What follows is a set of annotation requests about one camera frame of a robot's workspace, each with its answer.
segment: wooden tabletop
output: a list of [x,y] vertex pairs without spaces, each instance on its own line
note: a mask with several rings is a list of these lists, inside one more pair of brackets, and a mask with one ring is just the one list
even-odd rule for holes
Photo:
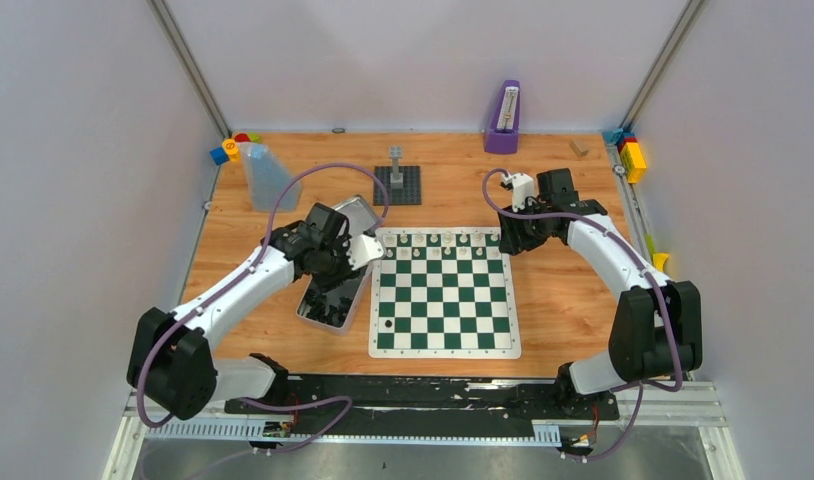
[[[389,146],[401,145],[402,165],[422,166],[421,206],[393,206],[386,227],[498,226],[481,195],[481,179],[494,167],[531,176],[570,168],[582,199],[607,208],[627,237],[622,203],[599,135],[523,135],[515,155],[484,153],[476,134],[263,134],[285,165],[299,173],[333,161],[372,169],[389,164]],[[569,147],[583,140],[589,154],[577,158]],[[500,205],[510,194],[497,187]],[[369,203],[372,182],[362,174],[332,169],[303,181],[295,212],[281,213],[275,225],[306,217],[314,202],[334,205],[360,193]],[[245,260],[265,233],[267,214],[253,212],[239,164],[222,168],[201,242],[187,283],[186,301],[203,292]],[[522,356],[517,360],[374,359],[368,354],[370,297],[366,291],[345,336],[306,325],[295,310],[307,286],[301,279],[274,295],[236,326],[218,347],[218,357],[262,353],[290,372],[407,375],[555,376],[563,363],[607,347],[615,302],[592,268],[558,239],[511,258]]]

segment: gray wall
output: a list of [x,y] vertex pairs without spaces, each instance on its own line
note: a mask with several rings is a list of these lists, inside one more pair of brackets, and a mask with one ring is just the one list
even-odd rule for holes
[[637,128],[751,479],[814,478],[814,0],[714,0]]
[[168,3],[233,128],[477,131],[513,78],[546,131],[618,124],[685,1]]
[[0,1],[0,479],[100,476],[217,140],[147,2]]

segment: yellow object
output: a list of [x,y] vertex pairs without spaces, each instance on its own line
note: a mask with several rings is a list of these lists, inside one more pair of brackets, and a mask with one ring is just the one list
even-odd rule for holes
[[668,253],[655,253],[651,256],[651,261],[654,262],[654,268],[661,272],[663,271],[663,266],[666,264],[666,260],[669,260]]
[[222,142],[222,148],[224,149],[224,153],[227,154],[227,158],[230,159],[231,162],[238,162],[242,160],[242,155],[239,153],[239,146],[236,145],[236,142],[230,138]]
[[622,159],[622,165],[628,173],[628,183],[637,183],[645,174],[645,159],[643,158],[643,151],[640,150],[640,145],[637,142],[626,142],[625,147],[619,153]]

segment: chessboard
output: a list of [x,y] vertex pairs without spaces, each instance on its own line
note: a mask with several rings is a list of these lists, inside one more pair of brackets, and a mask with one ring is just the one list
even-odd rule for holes
[[498,228],[379,228],[374,358],[519,358],[510,258]]

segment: gray baseplate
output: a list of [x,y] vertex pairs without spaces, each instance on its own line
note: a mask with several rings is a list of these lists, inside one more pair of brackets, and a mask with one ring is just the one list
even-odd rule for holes
[[[422,204],[422,167],[418,165],[401,166],[398,168],[404,178],[401,188],[392,189],[389,176],[392,167],[375,167],[375,176],[386,187],[389,193],[390,205],[421,205]],[[383,192],[375,185],[375,205],[383,205]]]

